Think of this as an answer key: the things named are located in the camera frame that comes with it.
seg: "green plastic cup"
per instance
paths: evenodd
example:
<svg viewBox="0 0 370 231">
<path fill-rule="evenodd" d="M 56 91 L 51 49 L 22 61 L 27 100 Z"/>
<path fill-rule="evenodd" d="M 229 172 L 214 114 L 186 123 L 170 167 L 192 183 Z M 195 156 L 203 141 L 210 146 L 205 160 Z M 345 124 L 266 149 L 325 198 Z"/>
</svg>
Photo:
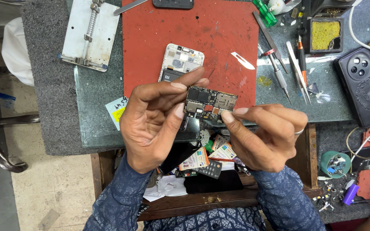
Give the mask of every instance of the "green plastic cup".
<svg viewBox="0 0 370 231">
<path fill-rule="evenodd" d="M 343 174 L 340 173 L 330 173 L 328 172 L 328 163 L 329 161 L 334 157 L 339 155 L 340 157 L 345 159 L 345 167 L 343 168 L 343 174 L 347 174 L 349 172 L 349 169 L 351 168 L 351 158 L 343 153 L 339 153 L 337 151 L 327 151 L 326 153 L 322 154 L 321 156 L 321 170 L 332 178 L 341 178 Z"/>
</svg>

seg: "green screwdriver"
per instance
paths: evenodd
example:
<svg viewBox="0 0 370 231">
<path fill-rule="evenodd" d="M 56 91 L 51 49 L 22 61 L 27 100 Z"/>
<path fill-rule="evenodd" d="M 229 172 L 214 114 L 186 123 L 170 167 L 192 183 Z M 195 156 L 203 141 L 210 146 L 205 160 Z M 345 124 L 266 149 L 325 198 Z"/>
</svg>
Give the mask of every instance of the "green screwdriver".
<svg viewBox="0 0 370 231">
<path fill-rule="evenodd" d="M 252 0 L 252 3 L 258 8 L 260 11 L 260 17 L 264 22 L 266 28 L 273 26 L 277 23 L 275 16 L 268 12 L 268 7 L 264 4 L 262 0 Z"/>
</svg>

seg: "fingernail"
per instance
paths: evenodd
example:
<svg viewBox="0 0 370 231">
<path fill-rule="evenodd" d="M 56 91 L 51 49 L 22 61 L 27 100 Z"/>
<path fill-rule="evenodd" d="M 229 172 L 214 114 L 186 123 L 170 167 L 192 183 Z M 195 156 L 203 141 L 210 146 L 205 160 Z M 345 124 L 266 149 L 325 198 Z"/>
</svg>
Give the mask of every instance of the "fingernail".
<svg viewBox="0 0 370 231">
<path fill-rule="evenodd" d="M 202 82 L 205 82 L 205 80 L 207 80 L 207 78 L 200 78 L 198 81 L 196 81 L 195 83 L 202 83 Z"/>
<path fill-rule="evenodd" d="M 195 71 L 195 70 L 198 70 L 198 69 L 201 69 L 201 68 L 202 68 L 202 66 L 194 68 L 194 69 L 192 69 L 192 71 Z"/>
<path fill-rule="evenodd" d="M 222 120 L 224 120 L 227 123 L 231 123 L 232 121 L 235 120 L 234 115 L 230 113 L 229 111 L 223 111 L 221 113 L 221 117 L 222 117 Z"/>
<path fill-rule="evenodd" d="M 235 109 L 233 113 L 235 115 L 243 115 L 243 114 L 247 113 L 248 110 L 249 110 L 249 108 L 247 108 L 247 107 L 241 107 L 241 108 Z"/>
<path fill-rule="evenodd" d="M 180 119 L 184 118 L 184 115 L 185 115 L 184 107 L 185 107 L 185 103 L 180 103 L 175 109 L 175 115 Z"/>
<path fill-rule="evenodd" d="M 181 90 L 186 90 L 187 89 L 187 87 L 185 85 L 183 85 L 182 83 L 173 83 L 173 82 L 171 82 L 171 85 L 173 87 L 179 88 Z"/>
</svg>

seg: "pcb holder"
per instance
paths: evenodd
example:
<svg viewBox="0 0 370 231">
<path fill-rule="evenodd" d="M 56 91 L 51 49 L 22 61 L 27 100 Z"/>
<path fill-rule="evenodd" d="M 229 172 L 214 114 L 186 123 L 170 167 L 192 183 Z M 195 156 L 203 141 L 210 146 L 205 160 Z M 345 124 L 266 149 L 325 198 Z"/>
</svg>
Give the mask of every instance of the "pcb holder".
<svg viewBox="0 0 370 231">
<path fill-rule="evenodd" d="M 118 8 L 103 0 L 74 0 L 58 58 L 105 72 L 119 21 L 113 12 Z"/>
</svg>

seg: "tv remote control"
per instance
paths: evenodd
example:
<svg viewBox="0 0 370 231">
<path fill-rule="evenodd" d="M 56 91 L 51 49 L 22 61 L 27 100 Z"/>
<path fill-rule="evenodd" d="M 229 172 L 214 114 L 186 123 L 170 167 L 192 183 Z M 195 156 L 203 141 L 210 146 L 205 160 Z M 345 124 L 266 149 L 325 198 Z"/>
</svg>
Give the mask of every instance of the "tv remote control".
<svg viewBox="0 0 370 231">
<path fill-rule="evenodd" d="M 209 160 L 208 166 L 192 170 L 199 174 L 218 179 L 219 175 L 221 175 L 222 163 L 215 160 Z"/>
</svg>

